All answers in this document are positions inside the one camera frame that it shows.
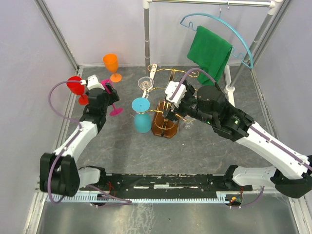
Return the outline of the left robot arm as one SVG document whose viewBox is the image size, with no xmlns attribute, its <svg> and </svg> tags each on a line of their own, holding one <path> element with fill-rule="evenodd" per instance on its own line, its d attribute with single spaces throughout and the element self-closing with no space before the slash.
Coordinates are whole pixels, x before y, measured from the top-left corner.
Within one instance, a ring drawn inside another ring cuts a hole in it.
<svg viewBox="0 0 312 234">
<path fill-rule="evenodd" d="M 86 166 L 78 168 L 77 161 L 86 146 L 95 138 L 106 122 L 107 109 L 119 101 L 111 82 L 97 79 L 65 81 L 70 90 L 79 89 L 88 103 L 80 120 L 69 119 L 77 124 L 68 139 L 52 153 L 44 153 L 39 165 L 39 188 L 56 203 L 53 195 L 73 197 L 80 188 L 92 185 L 96 190 L 106 188 L 108 179 L 104 168 Z"/>
</svg>

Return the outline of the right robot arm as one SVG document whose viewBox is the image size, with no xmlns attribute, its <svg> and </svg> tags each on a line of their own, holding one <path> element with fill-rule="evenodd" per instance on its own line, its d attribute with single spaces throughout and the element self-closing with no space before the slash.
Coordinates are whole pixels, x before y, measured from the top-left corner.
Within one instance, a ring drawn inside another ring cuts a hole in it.
<svg viewBox="0 0 312 234">
<path fill-rule="evenodd" d="M 195 90 L 187 81 L 170 81 L 165 88 L 169 109 L 163 116 L 176 121 L 189 116 L 212 127 L 220 137 L 243 145 L 270 167 L 230 166 L 223 185 L 233 191 L 239 186 L 272 187 L 280 193 L 300 198 L 312 189 L 312 157 L 296 153 L 265 131 L 250 115 L 234 107 L 218 84 Z"/>
</svg>

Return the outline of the red wine glass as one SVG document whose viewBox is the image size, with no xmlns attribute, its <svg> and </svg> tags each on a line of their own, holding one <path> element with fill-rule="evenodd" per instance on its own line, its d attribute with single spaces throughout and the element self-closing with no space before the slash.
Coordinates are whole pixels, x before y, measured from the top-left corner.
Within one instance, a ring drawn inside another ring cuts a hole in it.
<svg viewBox="0 0 312 234">
<path fill-rule="evenodd" d="M 70 77 L 66 83 L 69 90 L 79 96 L 78 102 L 80 105 L 87 105 L 88 102 L 88 96 L 84 93 L 85 87 L 83 84 L 81 84 L 82 79 L 78 76 Z"/>
</svg>

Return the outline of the blue wine glass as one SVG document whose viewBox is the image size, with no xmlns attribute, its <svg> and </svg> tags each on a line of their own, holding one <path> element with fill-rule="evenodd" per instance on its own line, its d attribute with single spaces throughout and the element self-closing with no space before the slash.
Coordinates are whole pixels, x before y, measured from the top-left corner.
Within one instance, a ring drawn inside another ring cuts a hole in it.
<svg viewBox="0 0 312 234">
<path fill-rule="evenodd" d="M 135 129 L 139 133 L 147 133 L 151 129 L 152 121 L 150 115 L 147 113 L 149 108 L 150 102 L 146 98 L 138 97 L 132 102 L 132 109 L 136 112 L 134 117 Z"/>
</svg>

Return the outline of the orange wine glass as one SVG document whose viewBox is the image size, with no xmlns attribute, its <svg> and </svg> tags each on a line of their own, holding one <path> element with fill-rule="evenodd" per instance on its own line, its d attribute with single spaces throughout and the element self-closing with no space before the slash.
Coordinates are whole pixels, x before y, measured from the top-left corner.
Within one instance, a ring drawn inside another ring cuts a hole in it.
<svg viewBox="0 0 312 234">
<path fill-rule="evenodd" d="M 102 60 L 106 69 L 112 73 L 110 76 L 110 80 L 114 83 L 120 82 L 122 79 L 122 75 L 117 73 L 117 70 L 119 68 L 117 55 L 106 54 L 102 58 Z"/>
</svg>

